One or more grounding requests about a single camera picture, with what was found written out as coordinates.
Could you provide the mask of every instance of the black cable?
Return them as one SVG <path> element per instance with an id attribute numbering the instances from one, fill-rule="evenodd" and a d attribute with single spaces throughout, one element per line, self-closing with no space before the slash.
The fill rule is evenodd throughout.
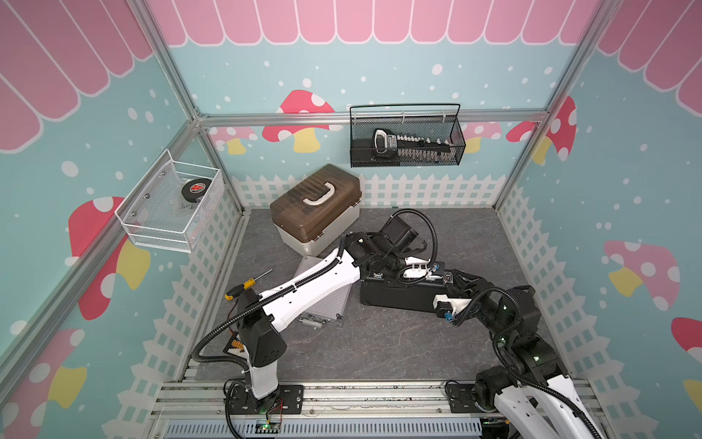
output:
<path id="1" fill-rule="evenodd" d="M 512 321 L 512 323 L 508 324 L 504 329 L 499 331 L 492 338 L 492 349 L 495 351 L 495 355 L 497 356 L 497 359 L 500 360 L 500 363 L 502 363 L 502 366 L 504 366 L 504 368 L 507 370 L 508 375 L 510 375 L 515 381 L 518 381 L 522 385 L 531 386 L 531 387 L 538 389 L 544 393 L 547 393 L 548 395 L 551 395 L 552 397 L 563 402 L 565 405 L 568 406 L 569 409 L 571 409 L 573 411 L 573 414 L 576 417 L 580 418 L 580 420 L 583 422 L 583 424 L 585 424 L 585 427 L 588 428 L 588 430 L 590 431 L 590 434 L 595 439 L 602 439 L 600 432 L 597 431 L 597 429 L 592 424 L 590 419 L 587 417 L 585 412 L 583 410 L 581 410 L 580 407 L 578 407 L 573 401 L 571 401 L 566 396 L 553 390 L 550 387 L 542 386 L 541 384 L 536 383 L 535 381 L 532 381 L 531 379 L 528 379 L 525 376 L 519 375 L 518 373 L 516 373 L 514 371 L 514 369 L 512 368 L 512 365 L 510 365 L 507 362 L 507 360 L 502 355 L 502 352 L 500 351 L 500 347 L 498 344 L 502 338 L 506 337 L 510 332 L 512 332 L 514 329 L 516 329 L 517 326 L 519 326 L 519 324 L 522 322 L 522 309 L 520 308 L 519 302 L 517 302 L 517 299 L 515 299 L 511 294 L 509 294 L 505 290 L 498 288 L 498 287 L 488 287 L 484 290 L 481 290 L 480 292 L 478 292 L 478 294 L 475 295 L 475 297 L 477 298 L 478 296 L 480 296 L 482 298 L 487 293 L 482 294 L 482 295 L 481 295 L 481 293 L 483 293 L 484 291 L 487 291 L 487 290 L 490 290 L 488 292 L 497 291 L 497 292 L 501 293 L 502 295 L 504 295 L 504 297 L 507 298 L 507 300 L 512 302 L 512 305 L 515 307 L 515 318 Z"/>
<path id="2" fill-rule="evenodd" d="M 325 273 L 328 273 L 331 271 L 334 267 L 337 266 L 341 262 L 341 257 L 343 256 L 344 253 L 344 247 L 345 247 L 345 240 L 346 236 L 342 235 L 341 238 L 339 239 L 339 248 L 338 248 L 338 253 L 337 257 L 332 260 L 326 267 L 322 268 L 321 270 L 304 277 L 303 279 L 295 282 L 292 285 L 289 285 L 282 290 L 278 291 L 275 294 L 272 294 L 268 296 L 267 298 L 255 302 L 252 305 L 250 305 L 248 308 L 240 312 L 239 314 L 235 315 L 234 317 L 230 318 L 226 322 L 220 324 L 217 326 L 215 329 L 212 329 L 212 331 L 209 332 L 205 337 L 200 340 L 200 342 L 195 345 L 195 347 L 192 349 L 192 352 L 190 353 L 190 357 L 197 361 L 197 362 L 233 362 L 241 366 L 241 368 L 244 370 L 245 373 L 249 371 L 249 366 L 246 364 L 245 359 L 241 357 L 237 357 L 236 355 L 201 355 L 200 351 L 204 349 L 207 344 L 212 341 L 217 335 L 221 334 L 224 330 L 226 330 L 229 326 L 233 325 L 236 321 L 243 319 L 244 317 L 247 317 L 249 315 L 252 315 L 256 312 L 258 312 L 261 308 L 266 306 L 267 304 L 276 301 L 277 299 L 280 299 L 282 296 L 285 296 L 286 294 L 297 291 L 297 289 L 304 284 L 307 284 L 318 277 L 324 275 Z"/>
<path id="3" fill-rule="evenodd" d="M 423 214 L 419 210 L 415 210 L 415 209 L 397 210 L 392 215 L 390 215 L 390 217 L 385 222 L 385 225 L 383 225 L 383 227 L 380 229 L 380 231 L 382 232 L 388 226 L 388 224 L 390 224 L 390 221 L 392 221 L 392 219 L 395 216 L 402 215 L 402 214 L 417 215 L 419 218 L 424 220 L 424 222 L 427 224 L 427 227 L 429 227 L 429 233 L 431 233 L 431 235 L 432 235 L 432 256 L 429 258 L 429 261 L 427 262 L 427 274 L 429 274 L 430 267 L 434 264 L 434 262 L 437 259 L 437 253 L 439 252 L 439 240 L 437 239 L 437 231 L 434 229 L 434 225 L 432 224 L 431 221 L 429 221 L 429 218 L 425 214 Z M 422 282 L 426 278 L 426 276 L 425 276 L 425 277 L 417 277 L 416 279 L 412 279 L 409 281 L 405 280 L 402 277 L 402 275 L 404 274 L 405 271 L 407 271 L 411 268 L 412 268 L 412 266 L 407 266 L 405 268 L 402 268 L 399 272 L 397 272 L 397 281 L 399 283 L 405 284 L 405 285 L 413 285 L 413 284 L 418 284 L 419 282 Z"/>
<path id="4" fill-rule="evenodd" d="M 232 418 L 231 414 L 229 413 L 229 402 L 231 401 L 232 397 L 234 396 L 234 389 L 237 386 L 243 386 L 246 388 L 246 384 L 240 380 L 240 379 L 232 379 L 232 380 L 227 380 L 231 381 L 232 383 L 229 386 L 229 390 L 226 393 L 226 398 L 224 399 L 224 418 L 227 422 L 227 428 L 229 428 L 229 432 L 234 436 L 236 439 L 244 439 L 243 436 L 239 435 L 237 431 L 234 429 L 234 424 L 232 424 Z"/>

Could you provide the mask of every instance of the metal grille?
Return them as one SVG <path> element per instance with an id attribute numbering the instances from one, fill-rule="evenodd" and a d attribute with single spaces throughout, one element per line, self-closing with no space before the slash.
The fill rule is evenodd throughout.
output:
<path id="1" fill-rule="evenodd" d="M 422 115 L 420 108 L 442 115 Z M 458 104 L 367 105 L 351 107 L 351 167 L 458 165 L 465 150 L 458 123 Z M 428 139 L 428 142 L 397 141 L 397 151 L 378 154 L 373 135 L 382 129 L 396 136 Z"/>
<path id="2" fill-rule="evenodd" d="M 400 419 L 283 419 L 280 433 L 256 433 L 256 419 L 233 419 L 239 434 L 248 438 L 458 438 L 479 436 L 476 418 Z M 169 421 L 164 439 L 231 438 L 223 419 Z"/>
<path id="3" fill-rule="evenodd" d="M 175 162 L 162 156 L 162 164 L 143 189 L 131 193 L 117 216 L 134 244 L 190 252 L 224 193 L 218 169 Z M 193 178 L 210 178 L 212 184 L 198 203 L 185 201 L 180 190 Z"/>
<path id="4" fill-rule="evenodd" d="M 298 276 L 299 274 L 311 269 L 321 261 L 322 258 L 303 256 L 300 266 L 298 266 L 298 269 L 295 272 L 295 276 Z M 344 310 L 346 309 L 349 294 L 351 294 L 351 285 L 344 285 L 343 287 L 329 293 L 329 295 L 307 308 L 307 310 L 300 315 L 303 318 L 314 320 L 316 322 L 330 323 L 339 327 L 343 326 Z"/>

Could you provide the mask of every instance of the tool box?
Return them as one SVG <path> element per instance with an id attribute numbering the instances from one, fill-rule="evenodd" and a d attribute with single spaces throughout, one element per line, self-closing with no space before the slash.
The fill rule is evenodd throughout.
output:
<path id="1" fill-rule="evenodd" d="M 270 204 L 283 242 L 305 256 L 317 256 L 358 219 L 361 183 L 328 164 Z"/>
<path id="2" fill-rule="evenodd" d="M 322 258 L 313 256 L 304 256 L 298 266 L 295 276 L 298 276 L 305 271 L 311 269 Z M 323 325 L 330 324 L 332 326 L 342 327 L 344 323 L 344 311 L 346 303 L 351 295 L 352 284 L 344 285 L 343 287 L 332 291 L 324 298 L 320 299 L 314 305 L 304 310 L 299 317 L 299 320 L 304 324 L 316 328 L 321 328 Z"/>

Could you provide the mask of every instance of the gray floor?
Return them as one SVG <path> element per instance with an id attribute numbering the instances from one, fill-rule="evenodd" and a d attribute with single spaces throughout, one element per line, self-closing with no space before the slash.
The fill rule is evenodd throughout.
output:
<path id="1" fill-rule="evenodd" d="M 481 275 L 502 287 L 527 283 L 493 209 L 422 209 L 439 238 L 439 260 L 447 268 Z M 361 209 L 349 230 L 377 231 L 390 209 Z M 405 215 L 424 239 L 429 231 L 419 218 Z M 327 255 L 336 244 L 322 253 Z M 230 285 L 274 270 L 254 287 L 264 291 L 291 279 L 301 256 L 281 240 L 270 211 L 253 210 L 237 255 Z M 217 322 L 226 320 L 223 301 Z M 314 329 L 292 323 L 282 334 L 288 349 L 278 362 L 281 381 L 375 379 L 474 379 L 497 364 L 487 330 L 469 320 L 454 328 L 429 313 L 363 306 L 359 283 L 352 289 L 344 326 Z M 542 336 L 551 340 L 545 326 Z M 214 339 L 205 354 L 221 353 L 229 332 Z M 196 380 L 224 380 L 237 373 L 228 363 L 200 365 Z"/>

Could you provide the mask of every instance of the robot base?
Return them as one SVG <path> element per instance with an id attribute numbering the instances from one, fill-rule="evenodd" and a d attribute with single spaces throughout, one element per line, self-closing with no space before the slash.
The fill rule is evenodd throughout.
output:
<path id="1" fill-rule="evenodd" d="M 283 400 L 283 414 L 300 414 L 303 409 L 304 386 L 279 386 L 278 398 Z M 229 402 L 230 414 L 259 414 L 260 401 L 256 400 L 251 392 L 246 392 L 242 387 L 237 390 L 234 397 Z M 271 415 L 278 414 L 278 409 L 274 408 Z"/>

